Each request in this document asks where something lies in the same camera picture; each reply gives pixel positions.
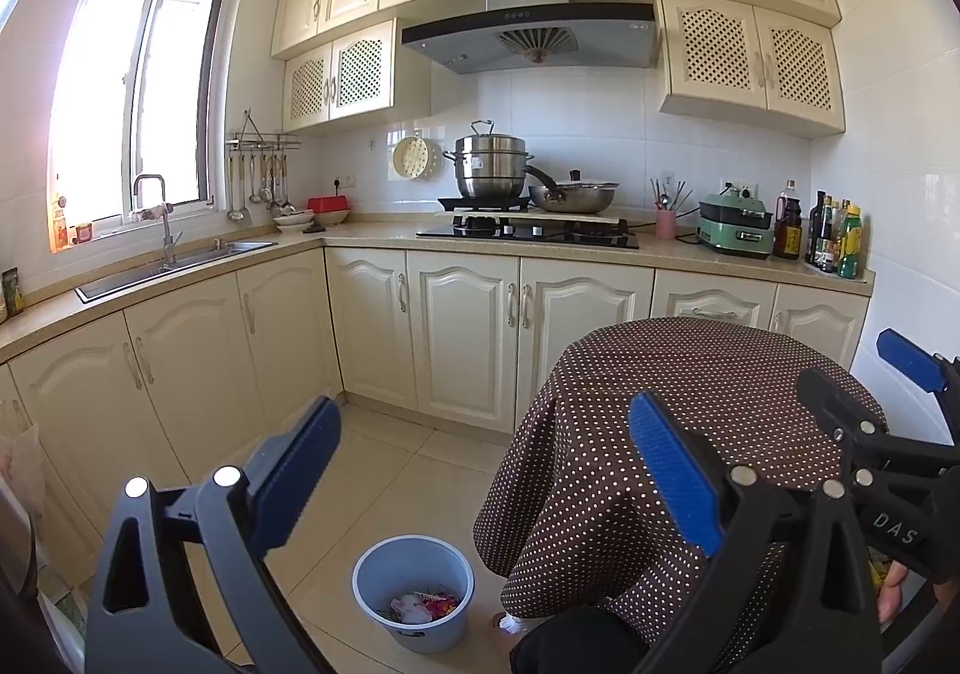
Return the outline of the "person's right hand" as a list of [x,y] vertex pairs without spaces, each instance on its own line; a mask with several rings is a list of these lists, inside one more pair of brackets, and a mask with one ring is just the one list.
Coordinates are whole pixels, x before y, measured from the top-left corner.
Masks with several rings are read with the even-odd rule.
[[[910,575],[910,571],[900,562],[890,564],[887,576],[885,576],[877,594],[878,621],[880,624],[887,625],[900,612],[901,603],[903,603],[903,583],[907,580],[908,575]],[[958,591],[960,591],[958,578],[952,578],[950,582],[940,583],[940,585],[934,587],[935,598],[944,607],[949,607],[953,603],[953,599],[957,598]]]

